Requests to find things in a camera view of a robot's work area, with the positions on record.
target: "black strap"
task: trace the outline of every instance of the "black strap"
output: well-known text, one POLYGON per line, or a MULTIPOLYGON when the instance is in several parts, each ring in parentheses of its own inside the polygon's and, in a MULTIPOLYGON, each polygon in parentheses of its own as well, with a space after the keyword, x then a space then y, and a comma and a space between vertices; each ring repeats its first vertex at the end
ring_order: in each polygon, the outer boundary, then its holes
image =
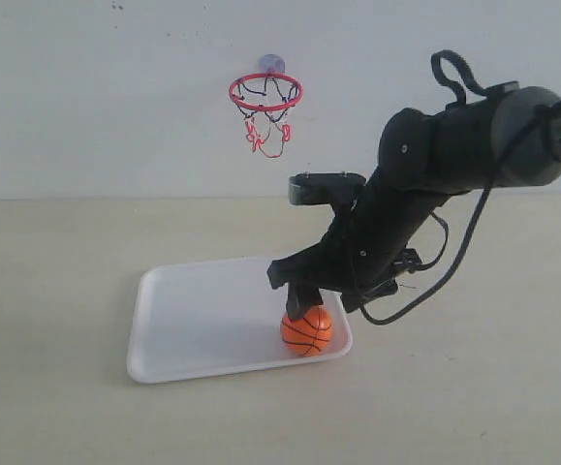
POLYGON ((467 62, 459 54, 453 52, 452 50, 441 50, 431 55, 431 68, 433 70, 433 76, 435 76, 435 80, 437 80, 440 85, 448 87, 452 92, 454 92, 454 95, 456 96, 456 102, 451 104, 451 106, 465 105, 467 102, 467 97, 463 86, 458 81, 452 80, 444 74, 444 70, 442 70, 442 59, 447 60, 454 66, 454 68, 461 76, 465 87, 467 87, 476 95, 480 95, 483 97, 486 96, 486 91, 474 79, 472 70, 470 69, 470 66, 467 64, 467 62))

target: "white wall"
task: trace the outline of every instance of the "white wall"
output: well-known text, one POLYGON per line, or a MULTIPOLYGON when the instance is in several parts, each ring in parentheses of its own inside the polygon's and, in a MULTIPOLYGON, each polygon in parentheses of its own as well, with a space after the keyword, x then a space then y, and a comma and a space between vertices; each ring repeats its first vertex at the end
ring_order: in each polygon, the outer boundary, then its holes
POLYGON ((116 5, 0 0, 0 198, 284 195, 299 171, 369 174, 396 111, 451 98, 430 71, 441 48, 485 85, 561 94, 561 2, 116 5), (305 86, 275 161, 249 151, 227 93, 268 52, 305 86))

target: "red rim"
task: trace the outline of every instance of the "red rim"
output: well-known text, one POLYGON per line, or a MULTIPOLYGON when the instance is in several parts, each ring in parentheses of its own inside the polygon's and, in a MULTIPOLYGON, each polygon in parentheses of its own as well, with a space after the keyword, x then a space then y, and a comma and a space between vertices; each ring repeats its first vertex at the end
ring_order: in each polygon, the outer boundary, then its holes
POLYGON ((231 100, 236 105, 242 107, 243 109, 251 109, 253 111, 279 111, 281 109, 288 109, 290 107, 293 107, 293 106, 297 105, 297 103, 301 100, 301 94, 302 93, 303 93, 303 87, 301 86, 301 83, 299 83, 299 81, 297 79, 295 79, 293 77, 290 77, 290 76, 287 76, 287 75, 283 75, 281 73, 255 73, 253 75, 246 75, 246 76, 240 77, 239 79, 236 79, 231 84, 231 86, 229 87, 229 95, 231 96, 231 100), (239 100, 239 97, 233 93, 234 89, 239 85, 240 82, 245 82, 247 80, 252 80, 252 79, 266 78, 266 77, 283 79, 283 80, 287 80, 288 82, 290 82, 292 84, 295 84, 297 86, 296 97, 294 99, 292 99, 291 101, 287 102, 286 104, 273 105, 273 106, 270 106, 270 107, 266 107, 264 105, 246 104, 242 100, 239 100))

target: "black robotic arm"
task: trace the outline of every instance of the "black robotic arm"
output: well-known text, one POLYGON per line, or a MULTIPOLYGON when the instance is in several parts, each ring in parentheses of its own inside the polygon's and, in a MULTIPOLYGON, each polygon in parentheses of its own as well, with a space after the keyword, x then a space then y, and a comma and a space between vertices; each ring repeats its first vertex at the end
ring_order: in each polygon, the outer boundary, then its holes
POLYGON ((295 205, 330 204, 334 219, 321 241, 267 271, 273 289, 288 284, 287 312, 301 318, 322 303, 319 289, 341 293, 347 312, 361 309, 373 324, 391 323, 441 289, 452 277, 493 188, 544 186, 561 175, 561 99, 542 87, 516 81, 480 87, 467 63, 451 50, 431 57, 437 81, 456 100, 434 115, 413 108, 386 125, 378 167, 366 181, 354 173, 299 174, 290 179, 295 205), (483 97, 467 104, 463 86, 445 76, 450 61, 465 86, 483 97), (430 290, 385 320, 364 304, 395 294, 395 278, 430 267, 407 244, 434 210, 451 197, 483 189, 468 231, 449 271, 430 290))

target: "plastic tray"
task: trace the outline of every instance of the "plastic tray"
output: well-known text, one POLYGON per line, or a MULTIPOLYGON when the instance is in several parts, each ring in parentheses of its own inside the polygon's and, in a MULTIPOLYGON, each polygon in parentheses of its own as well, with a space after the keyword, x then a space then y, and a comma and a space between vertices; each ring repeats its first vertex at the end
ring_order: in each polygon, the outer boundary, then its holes
POLYGON ((316 356, 292 354, 280 337, 286 287, 273 290, 271 258, 160 266, 140 280, 127 355, 139 383, 164 383, 342 357, 353 338, 337 293, 322 292, 333 337, 316 356))

